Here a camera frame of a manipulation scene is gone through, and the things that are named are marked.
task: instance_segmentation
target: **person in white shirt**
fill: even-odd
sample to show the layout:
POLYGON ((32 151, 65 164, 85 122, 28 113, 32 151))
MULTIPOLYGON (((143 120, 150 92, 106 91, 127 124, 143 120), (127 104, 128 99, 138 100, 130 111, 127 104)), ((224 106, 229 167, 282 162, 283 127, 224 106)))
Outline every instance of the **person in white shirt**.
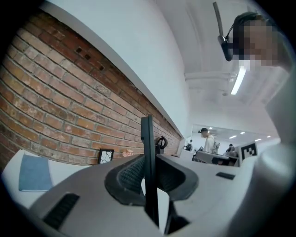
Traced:
POLYGON ((206 138, 203 151, 212 153, 215 143, 215 138, 211 135, 207 128, 202 128, 199 133, 201 133, 202 137, 206 138))

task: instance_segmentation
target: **black vent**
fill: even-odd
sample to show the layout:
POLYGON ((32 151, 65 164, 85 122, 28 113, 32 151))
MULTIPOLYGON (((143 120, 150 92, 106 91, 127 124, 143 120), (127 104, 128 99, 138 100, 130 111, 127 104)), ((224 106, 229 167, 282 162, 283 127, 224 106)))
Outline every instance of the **black vent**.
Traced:
POLYGON ((68 193, 63 196, 57 205, 44 218, 44 222, 58 230, 78 199, 79 196, 74 193, 68 193))

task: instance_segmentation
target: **hole in brick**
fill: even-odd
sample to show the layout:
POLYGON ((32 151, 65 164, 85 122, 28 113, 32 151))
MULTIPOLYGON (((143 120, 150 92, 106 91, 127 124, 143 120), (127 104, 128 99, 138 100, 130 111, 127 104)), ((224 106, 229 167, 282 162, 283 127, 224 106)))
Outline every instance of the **hole in brick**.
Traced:
POLYGON ((77 53, 80 53, 81 51, 82 51, 81 47, 79 47, 79 48, 76 49, 76 52, 77 53))
POLYGON ((85 54, 84 57, 85 57, 86 60, 89 60, 91 58, 88 54, 85 54))

